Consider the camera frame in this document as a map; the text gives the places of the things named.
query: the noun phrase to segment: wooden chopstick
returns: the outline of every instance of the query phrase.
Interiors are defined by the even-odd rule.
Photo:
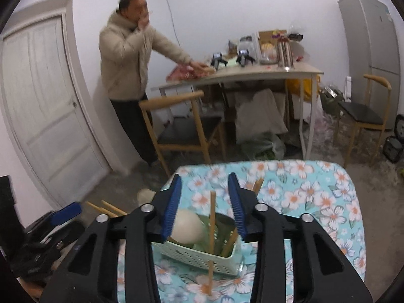
[[[252,191],[255,193],[255,195],[258,196],[258,193],[262,187],[263,182],[264,182],[264,178],[259,178],[255,181],[254,187],[252,188]]]
[[[259,178],[255,181],[252,191],[256,195],[258,195],[263,182],[264,182],[264,178]],[[233,247],[234,243],[237,240],[237,237],[238,237],[237,228],[234,228],[232,235],[230,236],[229,240],[225,244],[225,247],[223,247],[222,253],[220,254],[221,257],[226,257],[229,254],[230,249]]]
[[[92,208],[95,208],[97,211],[104,213],[106,215],[108,215],[111,218],[116,218],[118,215],[107,210],[106,208],[103,207],[98,207],[97,205],[94,205],[93,203],[90,203],[89,201],[86,202],[88,205],[90,205]]]
[[[108,206],[110,209],[114,210],[115,212],[120,213],[121,215],[128,215],[128,213],[120,210],[118,207],[106,202],[105,200],[101,200],[101,203],[103,203],[104,205]]]
[[[215,248],[215,224],[216,224],[216,192],[211,191],[211,215],[209,216],[209,254],[213,254]],[[213,286],[213,261],[209,261],[209,296],[212,295]]]
[[[220,254],[221,257],[226,257],[229,254],[230,249],[233,247],[234,243],[237,240],[237,237],[238,237],[237,228],[234,228],[232,235],[225,244],[225,247],[223,247],[222,253]]]

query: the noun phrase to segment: door frame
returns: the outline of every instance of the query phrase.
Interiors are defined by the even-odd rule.
[[[115,154],[113,153],[112,147],[110,146],[110,143],[106,138],[106,134],[104,133],[104,130],[95,113],[78,57],[73,27],[73,0],[44,0],[15,12],[10,17],[7,25],[0,34],[0,65],[3,64],[3,39],[5,37],[32,24],[54,17],[61,17],[62,19],[62,33],[67,64],[70,71],[73,89],[80,104],[80,108],[83,112],[88,128],[90,129],[90,133],[99,147],[101,154],[100,157],[104,158],[107,165],[106,167],[111,170],[111,168],[113,168],[111,165],[116,163],[116,160],[114,160]],[[2,67],[0,67],[0,101],[2,102],[0,103],[1,112],[4,116],[8,135],[24,169],[36,188],[39,190],[45,200],[51,205],[51,207],[54,209],[60,208],[60,204],[55,200],[55,198],[38,178],[18,142],[5,98]]]

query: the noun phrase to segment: light blue tablecloth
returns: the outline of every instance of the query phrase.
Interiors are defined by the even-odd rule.
[[[258,200],[282,214],[312,214],[345,253],[362,279],[366,253],[362,215],[355,187],[338,164],[315,161],[267,161],[180,167],[183,187],[179,208],[209,215],[210,190],[217,195],[217,212],[233,216],[228,195],[228,175],[235,172],[242,187],[252,189],[257,178],[264,183]],[[162,189],[167,189],[171,180]],[[246,266],[240,277],[215,275],[208,296],[207,271],[170,260],[154,251],[156,279],[161,301],[241,303],[250,301],[257,244],[242,244]],[[293,266],[290,244],[286,252],[286,302],[293,302]],[[118,301],[125,302],[124,244],[118,260]]]

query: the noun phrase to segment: man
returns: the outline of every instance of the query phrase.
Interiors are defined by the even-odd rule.
[[[206,64],[195,62],[149,24],[146,0],[121,0],[100,33],[101,76],[116,115],[140,157],[149,166],[157,161],[153,142],[139,107],[147,99],[147,65],[152,50],[179,64],[204,71]]]

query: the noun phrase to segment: chair backrest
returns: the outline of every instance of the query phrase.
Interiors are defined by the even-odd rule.
[[[195,120],[196,129],[198,132],[198,137],[201,142],[201,145],[205,144],[206,138],[205,133],[202,127],[201,117],[199,115],[199,107],[196,102],[198,98],[203,97],[205,94],[203,91],[195,91],[191,93],[179,94],[177,96],[164,96],[159,98],[152,98],[150,100],[143,100],[139,102],[139,107],[142,110],[143,118],[145,119],[145,123],[147,126],[147,130],[149,132],[150,138],[153,141],[155,147],[158,146],[156,135],[153,131],[153,126],[150,122],[149,116],[147,115],[148,111],[167,108],[170,106],[174,106],[185,101],[191,101],[192,113]]]
[[[152,98],[149,100],[142,100],[139,102],[139,107],[142,110],[152,111],[162,108],[168,108],[185,101],[191,101],[203,97],[205,94],[203,91],[195,91],[191,93],[179,94],[177,96],[164,96],[158,98]]]
[[[368,86],[367,86],[366,94],[365,94],[365,105],[366,106],[369,106],[370,96],[372,95],[372,81],[375,81],[375,82],[383,85],[388,90],[387,105],[386,105],[386,109],[384,112],[384,118],[383,118],[383,125],[385,126],[387,123],[387,120],[389,118],[391,84],[389,83],[388,80],[386,80],[385,78],[383,78],[381,76],[365,74],[365,75],[363,75],[363,77],[368,79]]]

